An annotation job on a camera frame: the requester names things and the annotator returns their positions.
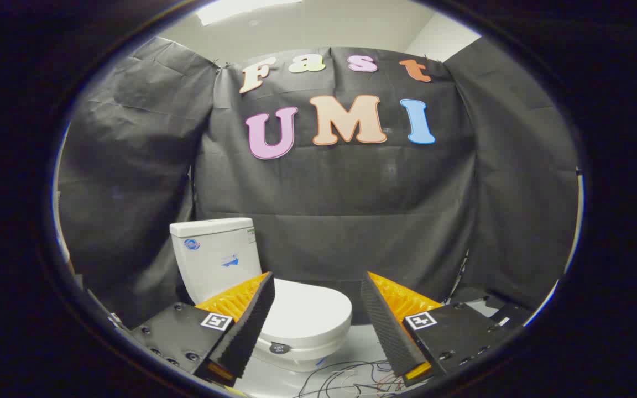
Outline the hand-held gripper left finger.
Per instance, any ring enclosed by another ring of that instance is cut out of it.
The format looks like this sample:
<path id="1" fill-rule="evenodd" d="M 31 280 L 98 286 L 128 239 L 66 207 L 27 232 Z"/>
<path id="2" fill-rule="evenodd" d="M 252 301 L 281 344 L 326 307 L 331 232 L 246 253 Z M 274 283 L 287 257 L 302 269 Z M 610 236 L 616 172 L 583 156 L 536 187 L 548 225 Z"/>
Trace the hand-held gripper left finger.
<path id="1" fill-rule="evenodd" d="M 174 303 L 131 331 L 151 354 L 209 382 L 233 387 L 246 365 L 275 299 L 266 272 L 199 305 Z"/>

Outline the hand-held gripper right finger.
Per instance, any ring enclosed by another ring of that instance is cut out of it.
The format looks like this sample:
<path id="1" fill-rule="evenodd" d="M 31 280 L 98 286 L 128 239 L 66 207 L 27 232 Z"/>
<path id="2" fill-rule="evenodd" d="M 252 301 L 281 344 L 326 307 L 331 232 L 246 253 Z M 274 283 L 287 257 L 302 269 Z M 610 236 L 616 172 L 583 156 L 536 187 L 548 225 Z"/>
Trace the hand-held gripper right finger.
<path id="1" fill-rule="evenodd" d="M 361 298 L 394 375 L 408 387 L 476 363 L 518 327 L 517 306 L 485 315 L 465 302 L 442 305 L 372 272 Z"/>

